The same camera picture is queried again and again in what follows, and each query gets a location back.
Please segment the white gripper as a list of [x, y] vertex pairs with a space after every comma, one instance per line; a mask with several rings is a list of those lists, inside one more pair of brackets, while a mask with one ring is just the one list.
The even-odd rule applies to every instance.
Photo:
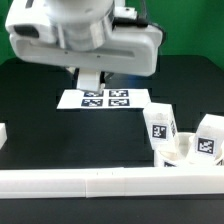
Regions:
[[116, 27], [103, 46], [78, 52], [15, 33], [9, 35], [16, 56], [26, 62], [138, 76], [149, 76], [156, 71], [162, 39], [163, 32], [153, 25]]

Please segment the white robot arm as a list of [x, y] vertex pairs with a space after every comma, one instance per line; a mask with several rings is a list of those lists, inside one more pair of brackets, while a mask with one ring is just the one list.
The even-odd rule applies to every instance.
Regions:
[[149, 76], [163, 31], [125, 0], [13, 0], [5, 28], [27, 62]]

